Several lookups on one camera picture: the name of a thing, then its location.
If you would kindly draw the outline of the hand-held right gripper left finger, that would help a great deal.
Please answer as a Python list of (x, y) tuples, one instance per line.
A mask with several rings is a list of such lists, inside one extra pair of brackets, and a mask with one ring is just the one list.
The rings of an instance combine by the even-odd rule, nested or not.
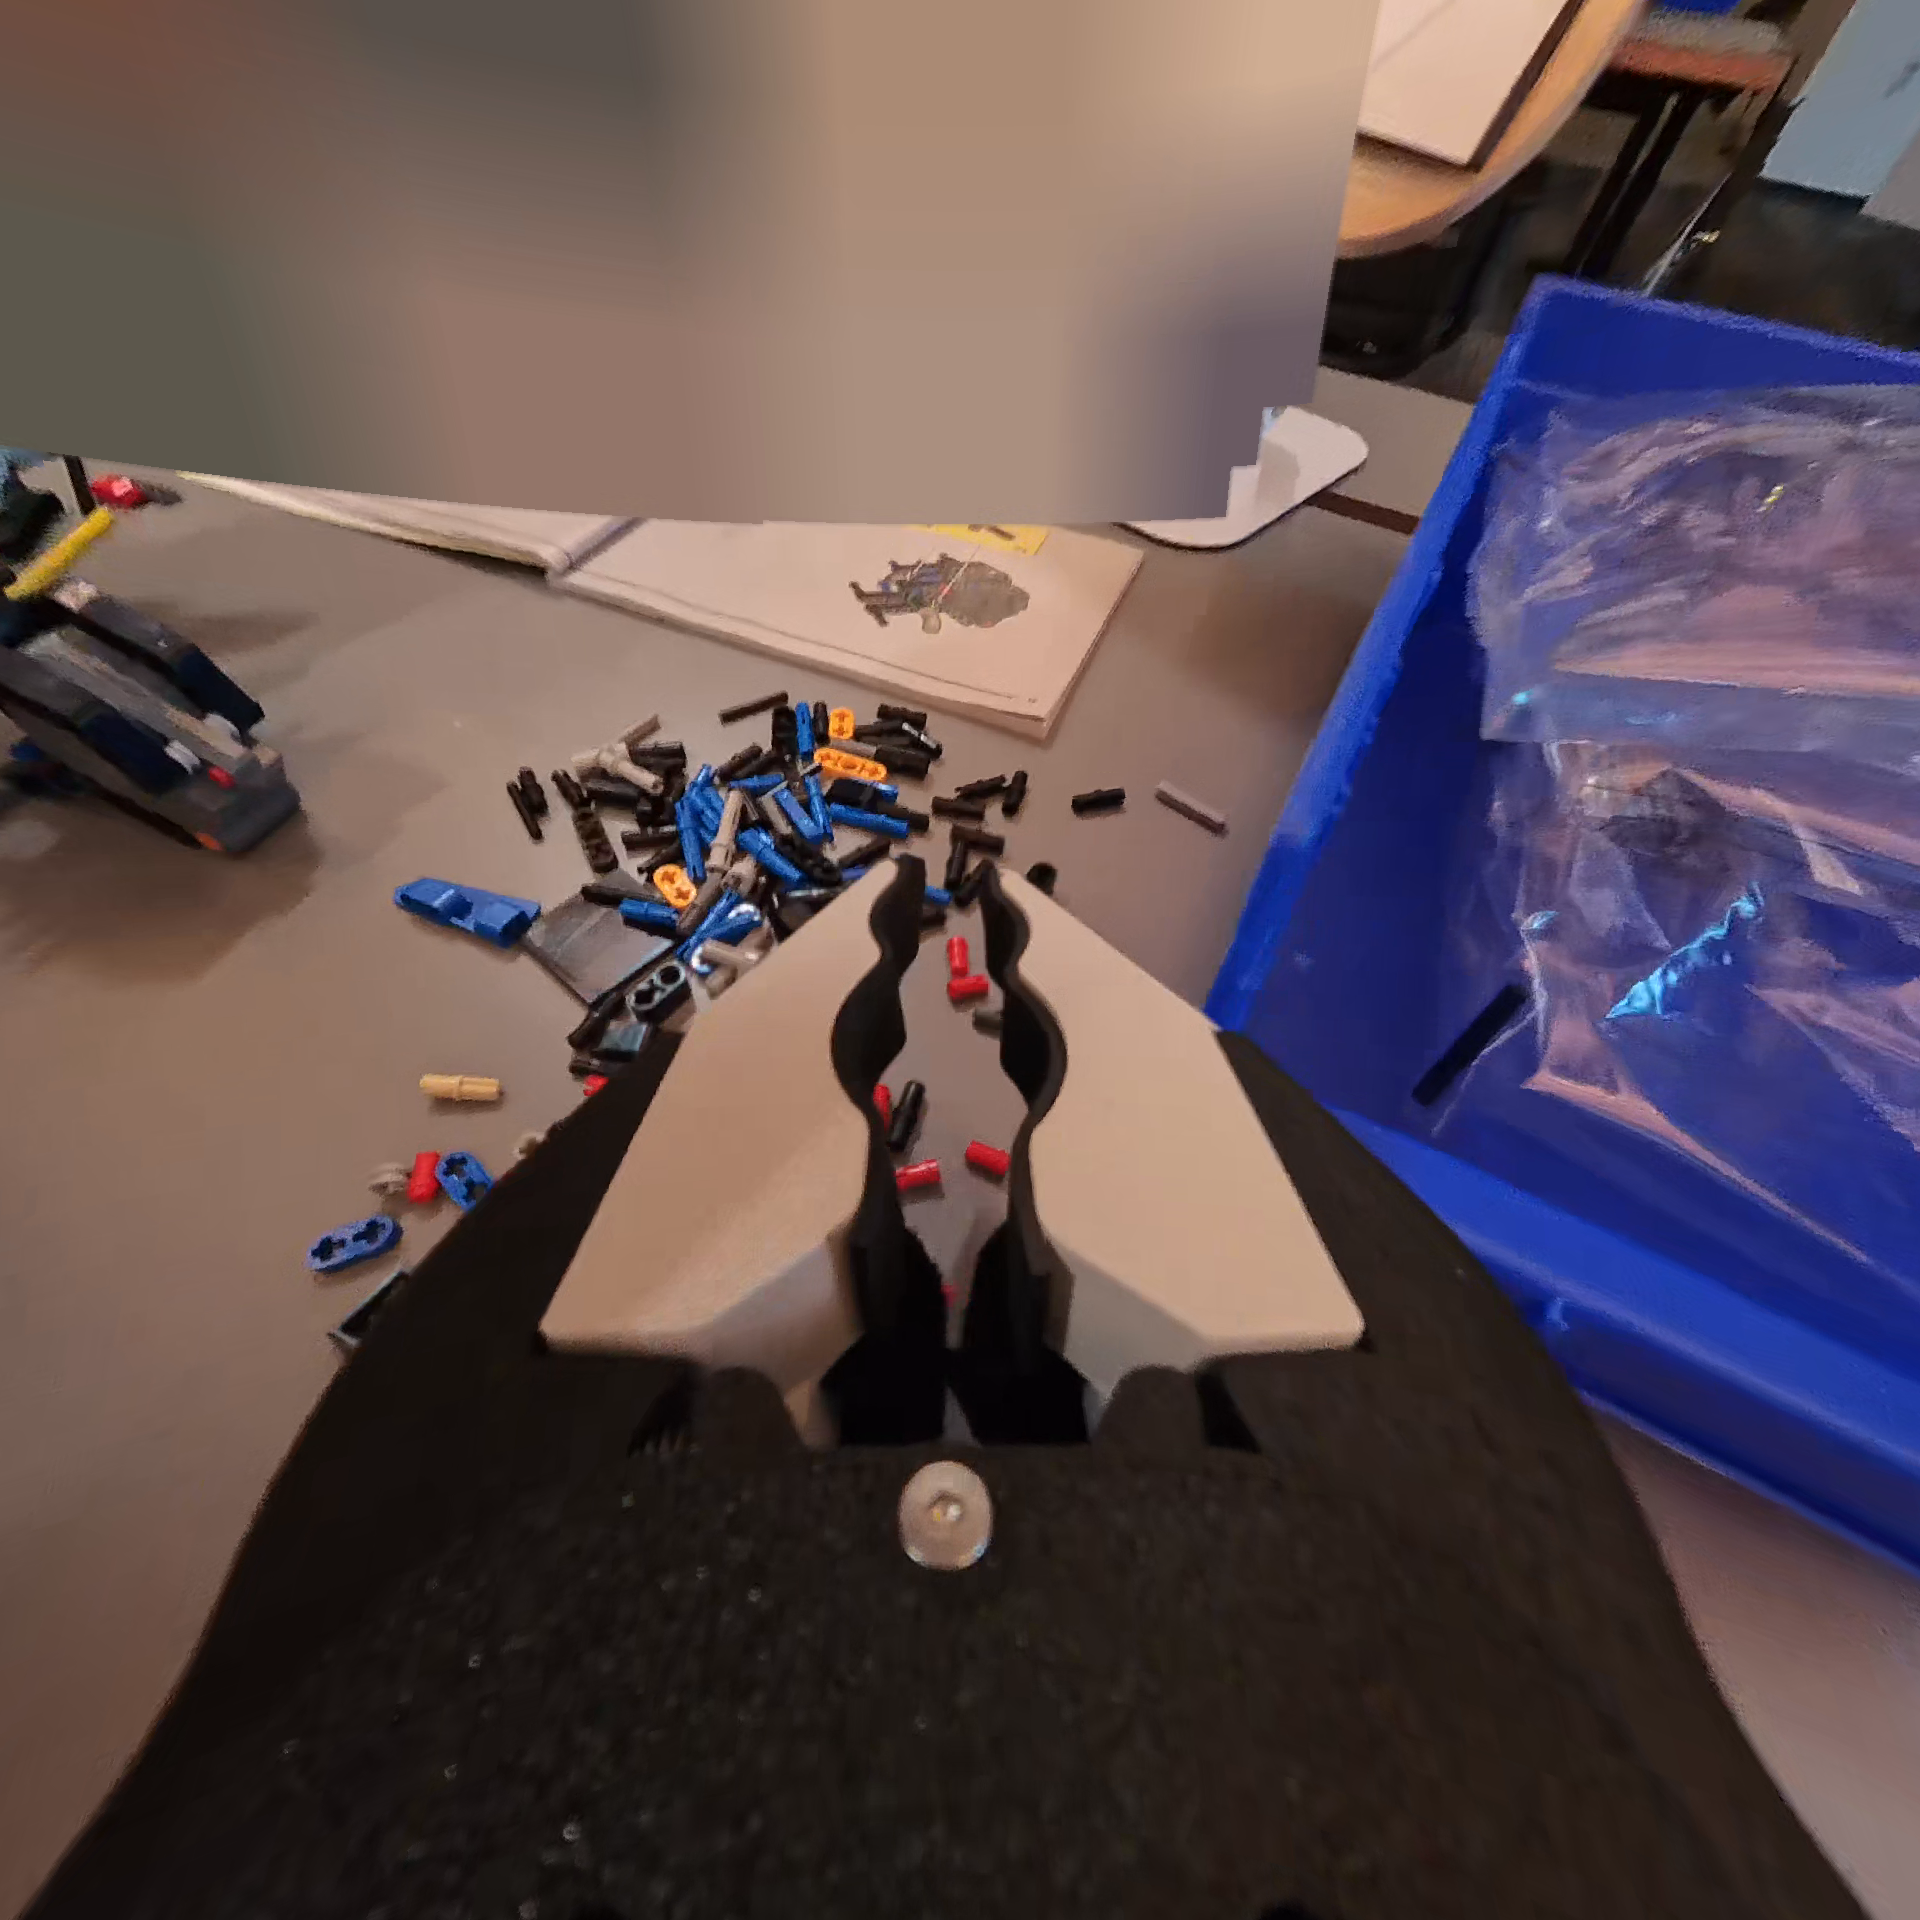
[(692, 1018), (544, 1311), (549, 1350), (752, 1371), (842, 1446), (942, 1439), (944, 1280), (872, 1098), (923, 903), (925, 863), (888, 860)]

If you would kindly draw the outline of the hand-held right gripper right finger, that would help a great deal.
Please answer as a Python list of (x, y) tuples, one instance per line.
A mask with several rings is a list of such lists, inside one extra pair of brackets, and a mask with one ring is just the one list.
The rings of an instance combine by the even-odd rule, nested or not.
[(978, 908), (1021, 1118), (950, 1354), (973, 1440), (1078, 1446), (1140, 1371), (1357, 1350), (1224, 1036), (1034, 881), (991, 872)]

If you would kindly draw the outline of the lego motor chassis assembly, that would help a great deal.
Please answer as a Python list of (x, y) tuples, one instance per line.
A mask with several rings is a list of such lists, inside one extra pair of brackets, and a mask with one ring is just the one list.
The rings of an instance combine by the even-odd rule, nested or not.
[(5, 592), (5, 802), (96, 800), (239, 858), (301, 811), (262, 708), (196, 643), (88, 584)]

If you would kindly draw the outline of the pile of small lego pins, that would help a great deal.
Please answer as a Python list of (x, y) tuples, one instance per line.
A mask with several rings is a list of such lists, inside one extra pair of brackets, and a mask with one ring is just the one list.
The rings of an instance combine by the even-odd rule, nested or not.
[(584, 1098), (904, 858), (925, 863), (919, 936), (968, 942), (954, 923), (1036, 804), (1030, 769), (950, 769), (911, 705), (862, 712), (773, 690), (716, 726), (716, 759), (651, 716), (502, 785), (535, 848), (567, 835), (583, 860), (578, 889), (542, 908), (511, 954), (578, 1003), (565, 1048)]

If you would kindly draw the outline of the lego instruction booklet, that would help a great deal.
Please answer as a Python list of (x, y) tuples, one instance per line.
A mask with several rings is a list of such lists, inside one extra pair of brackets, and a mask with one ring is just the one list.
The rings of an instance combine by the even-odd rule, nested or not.
[(683, 522), (188, 481), (352, 532), (539, 570), (562, 592), (1045, 740), (1143, 548), (1039, 528)]

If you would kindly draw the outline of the cluster of red blue connectors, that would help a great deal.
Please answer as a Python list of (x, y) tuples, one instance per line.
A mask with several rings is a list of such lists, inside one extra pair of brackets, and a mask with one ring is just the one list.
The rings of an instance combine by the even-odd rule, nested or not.
[[(968, 958), (966, 939), (956, 936), (947, 942), (949, 1002), (968, 1007), (975, 1028), (997, 1034), (998, 1015), (980, 1007), (989, 993), (989, 980), (978, 972), (968, 972)], [(919, 1083), (902, 1088), (900, 1095), (892, 1095), (887, 1086), (875, 1086), (872, 1107), (885, 1120), (892, 1154), (898, 1158), (914, 1144), (922, 1104), (923, 1088)], [(1002, 1184), (1011, 1177), (1012, 1154), (995, 1144), (968, 1140), (964, 1166), (980, 1179)], [(391, 1162), (376, 1166), (368, 1176), (368, 1187), (382, 1203), (428, 1209), (446, 1201), (459, 1211), (471, 1211), (491, 1194), (493, 1179), (486, 1166), (474, 1154), (424, 1150), (410, 1164)], [(316, 1238), (303, 1250), (303, 1270), (316, 1279), (331, 1279), (362, 1262), (384, 1257), (399, 1238), (403, 1225), (392, 1211), (382, 1209), (370, 1216), (356, 1216)]]

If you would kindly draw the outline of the blue plastic bin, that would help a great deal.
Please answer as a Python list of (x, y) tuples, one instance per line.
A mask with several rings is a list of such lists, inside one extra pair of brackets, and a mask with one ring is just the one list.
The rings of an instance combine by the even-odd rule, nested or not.
[(1490, 848), (1468, 577), (1496, 454), (1571, 401), (1733, 387), (1915, 387), (1915, 353), (1535, 280), (1500, 359), (1432, 446), (1420, 519), (1335, 690), (1240, 911), (1206, 1014), (1326, 1104), (1523, 1308), (1574, 1391), (1664, 1448), (1892, 1563), (1918, 1554), (1915, 1350), (1759, 1265), (1695, 1201), (1607, 1196), (1568, 1150), (1493, 1166), (1420, 1091), (1463, 1074), (1520, 979), (1446, 942)]

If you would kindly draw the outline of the clear plastic bag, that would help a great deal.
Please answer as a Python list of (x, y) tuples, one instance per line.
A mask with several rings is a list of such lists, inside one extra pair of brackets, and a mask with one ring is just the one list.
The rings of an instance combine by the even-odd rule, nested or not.
[(1466, 607), (1526, 1025), (1459, 1107), (1915, 1292), (1915, 387), (1564, 401)]

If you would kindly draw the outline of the long yellow axle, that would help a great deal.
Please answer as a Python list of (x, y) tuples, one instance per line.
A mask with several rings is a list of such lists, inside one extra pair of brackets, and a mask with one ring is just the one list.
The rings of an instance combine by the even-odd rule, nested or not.
[(64, 584), (85, 555), (108, 540), (123, 519), (114, 507), (96, 507), (70, 532), (51, 543), (36, 559), (11, 575), (2, 595), (8, 604), (24, 604), (51, 595)]

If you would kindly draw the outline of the instruction sheet board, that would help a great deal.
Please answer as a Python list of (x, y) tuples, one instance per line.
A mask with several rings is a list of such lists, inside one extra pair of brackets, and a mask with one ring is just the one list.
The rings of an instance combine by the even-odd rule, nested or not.
[(1510, 186), (1643, 3), (1381, 3), (1335, 260), (1421, 248)]

